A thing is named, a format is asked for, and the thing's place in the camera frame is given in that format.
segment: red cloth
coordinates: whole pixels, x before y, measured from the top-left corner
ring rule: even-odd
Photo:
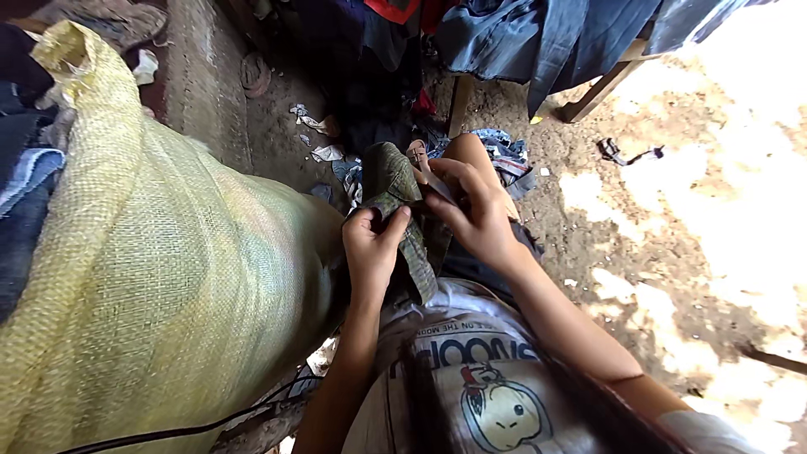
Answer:
[[[434,105],[432,99],[426,94],[426,90],[420,89],[417,100],[412,105],[412,113],[417,116],[434,115],[437,113],[437,106]]]
[[[459,5],[459,2],[460,0],[423,0],[423,8],[420,9],[420,29],[423,33],[434,35],[445,13]]]
[[[420,0],[409,0],[409,4],[405,11],[398,9],[397,6],[392,6],[386,0],[364,0],[364,3],[373,8],[381,17],[394,23],[404,24],[412,13],[415,12],[417,6],[420,5]]]

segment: yellow woven sack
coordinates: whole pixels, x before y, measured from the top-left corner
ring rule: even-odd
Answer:
[[[89,29],[33,51],[77,109],[19,306],[0,326],[0,452],[45,454],[245,408],[340,321],[341,216],[144,116]],[[207,452],[218,432],[123,452]]]

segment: dirt floor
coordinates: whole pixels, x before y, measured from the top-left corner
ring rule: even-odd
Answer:
[[[577,124],[548,112],[588,85],[552,96],[529,125],[525,87],[476,82],[465,124],[526,139],[532,165],[549,169],[517,205],[567,295],[649,374],[765,452],[807,449],[807,377],[736,347],[807,358],[807,89],[793,58],[807,50],[805,14],[799,0],[740,10],[703,44],[645,63]],[[288,111],[304,103],[321,120],[321,95],[289,52],[270,65],[270,91],[247,102],[255,174],[338,187],[328,163],[306,159],[325,137]],[[429,72],[426,84],[444,116],[450,79]],[[619,167],[597,151],[605,137],[627,157],[666,155]]]

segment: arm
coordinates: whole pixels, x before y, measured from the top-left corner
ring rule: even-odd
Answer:
[[[580,371],[607,383],[648,418],[689,410],[672,391],[645,376],[636,359],[566,298],[526,246],[510,230],[503,191],[490,188],[470,165],[433,159],[435,171],[451,174],[470,201],[470,212],[430,194],[426,202],[477,259],[499,273],[533,332],[552,351]]]
[[[370,230],[373,217],[373,211],[363,209],[342,228],[352,288],[350,308],[328,375],[300,423],[293,454],[340,452],[372,385],[378,314],[410,211],[399,209],[382,234]]]

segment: black wire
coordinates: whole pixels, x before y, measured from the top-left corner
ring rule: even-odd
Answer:
[[[77,448],[70,448],[66,451],[58,452],[57,454],[91,454],[92,452],[106,451],[107,449],[113,449],[113,448],[122,448],[124,446],[129,446],[132,444],[146,443],[148,441],[157,441],[159,439],[169,439],[174,437],[201,434],[203,432],[211,431],[217,428],[218,426],[224,425],[235,418],[239,418],[240,416],[244,416],[245,414],[252,413],[264,405],[273,403],[270,402],[272,398],[280,394],[283,390],[291,387],[295,383],[305,380],[322,380],[322,378],[323,377],[316,375],[301,376],[295,378],[294,380],[281,386],[280,389],[278,389],[274,393],[271,393],[266,399],[262,399],[254,406],[233,413],[224,419],[220,419],[219,421],[211,422],[210,424],[205,424],[204,426],[183,427],[179,429],[168,429],[165,431],[155,431],[138,435],[129,435],[127,437],[120,437],[115,439],[99,441],[97,443],[85,444],[84,446],[79,446]]]

